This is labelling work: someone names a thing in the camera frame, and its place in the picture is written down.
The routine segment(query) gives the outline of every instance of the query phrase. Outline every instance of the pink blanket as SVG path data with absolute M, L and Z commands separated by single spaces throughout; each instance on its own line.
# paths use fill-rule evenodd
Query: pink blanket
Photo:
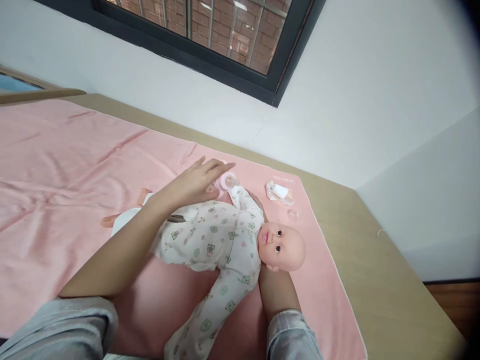
M 156 191 L 202 155 L 234 161 L 269 219 L 307 241 L 291 274 L 303 313 L 325 360 L 364 360 L 366 349 L 300 179 L 63 100 L 0 107 L 0 337 L 10 337 L 52 299 L 110 236 L 102 217 L 135 206 L 142 187 Z M 301 216 L 269 201 L 265 184 L 289 186 Z M 215 272 L 196 273 L 152 257 L 115 301 L 114 353 L 159 357 L 171 334 L 208 293 Z M 267 323 L 258 288 L 231 314 L 209 359 L 264 359 Z

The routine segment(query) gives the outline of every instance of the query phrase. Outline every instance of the doll head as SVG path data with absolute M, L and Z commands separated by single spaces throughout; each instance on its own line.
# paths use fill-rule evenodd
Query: doll head
M 305 241 L 293 227 L 266 222 L 258 233 L 258 254 L 272 271 L 294 271 L 305 261 Z

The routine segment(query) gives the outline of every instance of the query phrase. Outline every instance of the black window frame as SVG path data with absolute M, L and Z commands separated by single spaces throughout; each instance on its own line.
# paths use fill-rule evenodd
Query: black window frame
M 106 0 L 35 1 L 277 108 L 326 0 L 292 0 L 267 75 Z

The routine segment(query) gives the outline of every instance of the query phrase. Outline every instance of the small plastic cup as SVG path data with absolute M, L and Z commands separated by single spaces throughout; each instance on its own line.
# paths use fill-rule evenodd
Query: small plastic cup
M 298 210 L 295 210 L 295 209 L 289 209 L 286 212 L 286 215 L 288 216 L 288 219 L 290 219 L 293 222 L 296 222 L 299 219 L 299 216 L 300 216 Z

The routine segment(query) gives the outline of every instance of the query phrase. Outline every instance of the gray sleeve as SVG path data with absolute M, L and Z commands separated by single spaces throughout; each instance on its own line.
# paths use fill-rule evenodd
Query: gray sleeve
M 268 360 L 323 360 L 317 339 L 301 312 L 293 309 L 273 317 L 268 326 Z
M 3 359 L 103 359 L 118 328 L 103 297 L 55 298 L 0 347 Z

